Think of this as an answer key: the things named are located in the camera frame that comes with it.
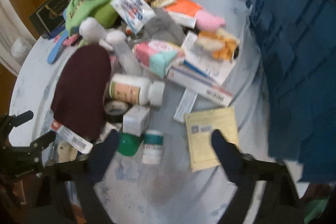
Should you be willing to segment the small white bear plush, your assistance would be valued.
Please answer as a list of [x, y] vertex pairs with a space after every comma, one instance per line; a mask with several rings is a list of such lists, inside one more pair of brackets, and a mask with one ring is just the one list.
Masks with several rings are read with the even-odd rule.
[[58, 145], [58, 162], [74, 161], [77, 156], [77, 149], [67, 141], [61, 141]]

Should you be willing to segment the white teal medicine bottle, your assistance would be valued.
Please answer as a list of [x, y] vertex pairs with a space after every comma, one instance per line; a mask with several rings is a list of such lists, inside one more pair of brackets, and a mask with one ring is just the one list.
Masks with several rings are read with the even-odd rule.
[[158, 130], [147, 130], [143, 138], [142, 162], [157, 165], [161, 162], [164, 134]]

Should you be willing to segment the green bottle cap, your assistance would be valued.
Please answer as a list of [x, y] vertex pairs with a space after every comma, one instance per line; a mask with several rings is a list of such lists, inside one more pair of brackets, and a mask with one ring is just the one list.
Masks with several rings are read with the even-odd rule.
[[120, 143], [118, 145], [117, 151], [123, 156], [134, 156], [137, 153], [142, 141], [143, 135], [135, 136], [132, 134], [121, 132]]

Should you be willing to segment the dark maroon cloth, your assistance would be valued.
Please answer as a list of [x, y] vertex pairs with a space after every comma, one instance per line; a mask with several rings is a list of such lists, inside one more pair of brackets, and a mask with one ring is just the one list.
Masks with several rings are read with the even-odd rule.
[[108, 52], [97, 44], [79, 48], [67, 61], [56, 85], [54, 120], [89, 140], [105, 124], [104, 92], [110, 79]]

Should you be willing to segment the small white box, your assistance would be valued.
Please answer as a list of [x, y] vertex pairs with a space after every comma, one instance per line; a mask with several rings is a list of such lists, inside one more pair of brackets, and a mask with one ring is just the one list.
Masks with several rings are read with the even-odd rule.
[[130, 135], [141, 136], [147, 128], [149, 118], [149, 107], [134, 105], [123, 116], [122, 130]]

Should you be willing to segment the large white medicine bottle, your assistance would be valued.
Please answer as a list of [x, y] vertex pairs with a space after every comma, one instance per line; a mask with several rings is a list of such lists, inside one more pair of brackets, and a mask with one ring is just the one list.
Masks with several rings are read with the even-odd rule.
[[112, 99], [131, 105], [161, 106], [165, 83], [147, 77], [115, 74], [109, 83]]

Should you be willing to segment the white red long box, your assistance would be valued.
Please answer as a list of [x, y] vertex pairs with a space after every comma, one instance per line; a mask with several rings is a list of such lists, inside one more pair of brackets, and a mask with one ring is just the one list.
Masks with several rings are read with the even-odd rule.
[[221, 106], [229, 106], [233, 97], [220, 85], [183, 65], [171, 67], [167, 79]]

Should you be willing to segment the pink teal sponge pack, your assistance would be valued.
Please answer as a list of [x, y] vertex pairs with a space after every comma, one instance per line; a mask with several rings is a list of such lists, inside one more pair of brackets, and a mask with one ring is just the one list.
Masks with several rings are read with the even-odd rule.
[[136, 44], [133, 52], [139, 63], [161, 79], [172, 66], [183, 64], [185, 52], [171, 42], [149, 40]]

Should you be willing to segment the black gift box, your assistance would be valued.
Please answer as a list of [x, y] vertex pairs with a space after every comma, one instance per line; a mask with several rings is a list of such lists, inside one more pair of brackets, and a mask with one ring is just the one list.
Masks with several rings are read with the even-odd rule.
[[69, 2], [70, 0], [47, 0], [29, 16], [40, 36], [49, 39], [65, 23], [63, 12]]

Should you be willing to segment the grey plush toy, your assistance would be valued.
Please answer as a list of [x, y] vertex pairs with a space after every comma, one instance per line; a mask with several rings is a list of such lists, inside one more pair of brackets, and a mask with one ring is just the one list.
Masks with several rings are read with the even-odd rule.
[[154, 8], [153, 10], [155, 17], [143, 26], [142, 38], [170, 42], [181, 46], [185, 39], [183, 28], [177, 25], [163, 9]]

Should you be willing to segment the green plush toy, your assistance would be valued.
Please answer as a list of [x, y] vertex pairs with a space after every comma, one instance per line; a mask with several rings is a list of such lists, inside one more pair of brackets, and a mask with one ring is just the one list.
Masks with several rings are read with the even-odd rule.
[[104, 28], [111, 28], [119, 17], [111, 5], [113, 0], [70, 0], [66, 9], [66, 30], [72, 36], [83, 20], [95, 18]]

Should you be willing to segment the white blue sachet pack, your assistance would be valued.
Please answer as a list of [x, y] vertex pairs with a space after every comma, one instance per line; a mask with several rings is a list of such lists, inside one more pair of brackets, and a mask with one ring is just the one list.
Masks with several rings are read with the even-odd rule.
[[156, 16], [144, 0], [113, 0], [110, 4], [134, 34], [138, 34], [144, 25]]

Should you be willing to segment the orange white tiger plush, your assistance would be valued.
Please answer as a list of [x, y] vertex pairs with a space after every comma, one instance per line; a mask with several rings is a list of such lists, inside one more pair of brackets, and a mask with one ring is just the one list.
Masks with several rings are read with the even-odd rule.
[[239, 55], [240, 40], [224, 28], [216, 32], [199, 32], [196, 44], [215, 60], [232, 61]]

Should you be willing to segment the blue plastic storage crate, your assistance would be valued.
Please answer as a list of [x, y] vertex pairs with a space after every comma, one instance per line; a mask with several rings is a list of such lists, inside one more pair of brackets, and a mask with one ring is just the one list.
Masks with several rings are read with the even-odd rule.
[[247, 0], [269, 91], [271, 157], [335, 181], [335, 0]]

